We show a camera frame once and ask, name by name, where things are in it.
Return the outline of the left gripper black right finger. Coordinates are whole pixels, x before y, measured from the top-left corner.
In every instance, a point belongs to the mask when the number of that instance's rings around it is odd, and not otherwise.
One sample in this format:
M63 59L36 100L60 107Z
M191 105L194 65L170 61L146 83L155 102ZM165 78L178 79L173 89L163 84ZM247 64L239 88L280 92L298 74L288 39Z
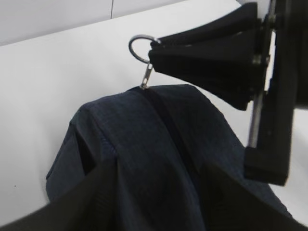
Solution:
M295 219L264 203L214 164L200 170L210 231L306 231Z

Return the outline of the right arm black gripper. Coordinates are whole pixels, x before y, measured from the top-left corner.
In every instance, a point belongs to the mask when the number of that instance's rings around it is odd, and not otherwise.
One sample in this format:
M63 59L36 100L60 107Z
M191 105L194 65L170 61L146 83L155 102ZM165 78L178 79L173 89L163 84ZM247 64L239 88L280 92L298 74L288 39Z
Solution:
M244 176L284 185L289 176L294 110L308 107L308 3L272 0L261 28L149 51L156 72L192 83L238 110L254 97Z

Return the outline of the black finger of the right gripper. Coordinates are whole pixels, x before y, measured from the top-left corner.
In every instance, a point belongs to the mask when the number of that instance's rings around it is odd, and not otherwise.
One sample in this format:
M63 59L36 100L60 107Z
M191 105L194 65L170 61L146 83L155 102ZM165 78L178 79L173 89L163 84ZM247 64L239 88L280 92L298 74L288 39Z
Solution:
M245 3L231 13L203 26L159 38L163 46L195 44L255 28L258 23L256 2Z

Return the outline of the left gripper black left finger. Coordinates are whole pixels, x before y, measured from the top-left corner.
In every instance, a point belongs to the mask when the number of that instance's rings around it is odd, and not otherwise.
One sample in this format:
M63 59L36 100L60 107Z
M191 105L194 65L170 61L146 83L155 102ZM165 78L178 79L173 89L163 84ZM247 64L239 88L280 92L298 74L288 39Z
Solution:
M115 231L117 163L99 163L61 198L1 227L2 231Z

